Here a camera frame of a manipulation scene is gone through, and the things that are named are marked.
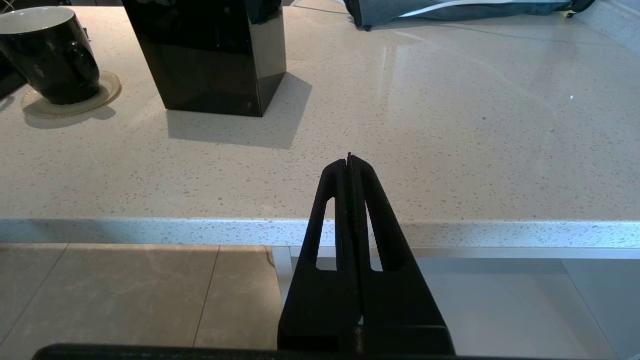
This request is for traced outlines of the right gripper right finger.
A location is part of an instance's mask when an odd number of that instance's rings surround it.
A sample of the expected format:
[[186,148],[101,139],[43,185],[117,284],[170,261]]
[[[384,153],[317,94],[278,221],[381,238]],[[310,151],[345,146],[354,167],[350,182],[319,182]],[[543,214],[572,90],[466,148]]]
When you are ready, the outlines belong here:
[[448,326],[374,168],[349,156],[362,351],[454,357]]

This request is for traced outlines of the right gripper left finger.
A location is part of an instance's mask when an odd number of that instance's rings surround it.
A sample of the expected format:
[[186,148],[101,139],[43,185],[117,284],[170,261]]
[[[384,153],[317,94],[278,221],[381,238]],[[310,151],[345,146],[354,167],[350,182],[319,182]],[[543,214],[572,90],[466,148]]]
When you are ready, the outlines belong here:
[[[336,270],[317,267],[327,203],[334,200]],[[278,324],[278,350],[353,352],[361,316],[347,206],[346,161],[320,177],[301,253]]]

